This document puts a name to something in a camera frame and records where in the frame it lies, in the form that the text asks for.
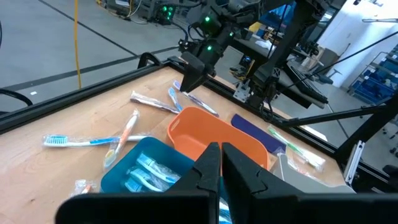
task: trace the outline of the black bracket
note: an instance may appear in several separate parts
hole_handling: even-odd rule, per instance
[[[142,68],[148,65],[148,61],[153,62],[155,65],[162,65],[163,63],[157,58],[155,55],[153,55],[150,52],[145,52],[139,57],[139,62],[138,62],[138,67],[137,68]]]

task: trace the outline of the black metal frame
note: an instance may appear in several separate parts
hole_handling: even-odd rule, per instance
[[[143,66],[147,63],[148,57],[142,57],[140,60],[144,60],[146,62],[140,63],[140,66]],[[135,71],[127,72],[118,77],[111,78],[109,80],[97,83],[95,85],[87,86],[82,88],[81,90],[73,91],[71,93],[67,93],[65,95],[56,97],[51,100],[44,101],[42,103],[38,103],[36,105],[32,105],[20,110],[17,110],[12,113],[8,113],[0,116],[0,134],[8,132],[12,129],[18,128],[19,126],[23,126],[27,123],[33,122],[37,119],[40,119],[44,116],[52,114],[54,112],[60,111],[64,108],[67,108],[71,105],[79,103],[83,100],[87,100],[92,96],[98,95],[105,91],[108,91],[112,88],[115,88],[119,85],[123,85],[125,83],[131,82],[137,78],[148,75],[156,70],[159,70],[164,67],[171,67],[180,73],[184,73],[184,68],[179,65],[174,60],[168,59],[164,61],[162,64],[152,64],[146,65],[145,67],[141,67]],[[203,84],[208,89],[214,91],[215,93],[223,96],[229,101],[239,105],[245,110],[250,111],[258,117],[263,117],[262,111],[259,108],[253,108],[252,106],[242,103],[239,100],[233,97],[234,90],[230,87],[216,81],[214,79],[208,80]],[[398,103],[398,97],[392,100],[390,105],[396,105]],[[382,108],[368,108],[367,110],[354,111],[349,112],[348,114],[369,114],[370,112],[375,113],[371,118],[369,118],[365,124],[360,127],[342,146],[336,148],[332,144],[312,135],[301,127],[298,126],[286,126],[281,123],[281,120],[284,120],[279,115],[275,114],[275,120],[271,122],[274,126],[277,126],[281,130],[286,133],[291,134],[293,137],[311,145],[315,149],[320,152],[336,159],[341,166],[346,165],[346,161],[348,160],[348,156],[352,150],[353,144],[358,142],[359,140],[367,141],[371,136],[375,134],[379,129],[378,127],[386,124],[390,117],[393,114],[398,113],[398,107],[394,108],[393,106],[387,106]],[[269,114],[270,111],[264,108],[264,113]],[[342,118],[341,116],[346,114],[336,114],[333,118]],[[357,170],[358,178],[354,180],[353,188],[357,192],[372,192],[373,189],[378,189],[383,192],[394,192],[394,188],[391,187],[387,180],[388,176],[375,168],[365,164],[364,162],[359,163],[359,167]]]

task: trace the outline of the teal plastic bin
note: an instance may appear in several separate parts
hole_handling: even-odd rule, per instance
[[[130,193],[124,186],[125,181],[128,179],[126,171],[136,165],[137,158],[142,152],[181,176],[185,175],[194,164],[193,160],[179,153],[174,148],[156,138],[147,137],[136,144],[129,153],[104,175],[101,180],[101,191],[103,193]],[[222,178],[220,196],[228,201]]]

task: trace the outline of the white wall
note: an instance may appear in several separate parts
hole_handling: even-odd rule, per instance
[[[384,13],[384,8],[375,6],[366,1],[362,1],[359,5],[354,6],[353,1],[347,1],[325,33],[321,36],[318,41],[319,45],[336,52],[341,56],[340,58],[345,58],[367,47],[385,37],[391,26],[393,26],[393,24],[386,23],[362,22],[362,19],[372,18],[378,14],[386,14]],[[341,72],[342,75],[336,74],[332,77],[333,85],[340,87],[348,77],[352,78],[352,76],[358,72],[357,70],[360,70],[360,68],[357,67],[371,57],[368,55],[373,49],[374,48],[368,49],[367,51],[335,65],[333,68]]]

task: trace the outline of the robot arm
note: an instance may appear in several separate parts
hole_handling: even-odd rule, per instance
[[[259,19],[266,11],[292,3],[293,0],[247,1],[233,0],[227,9],[218,6],[214,0],[201,6],[201,15],[192,24],[200,29],[205,38],[199,42],[180,41],[181,58],[185,61],[186,74],[182,81],[181,91],[190,92],[216,75],[214,66],[223,56],[227,46],[232,43],[243,27]],[[303,31],[318,22],[330,5],[330,0],[296,0],[294,17],[287,28],[285,37],[279,43],[269,61],[255,73],[251,82],[253,106],[258,106],[267,98],[269,85],[278,79],[274,67],[281,66],[295,47]]]

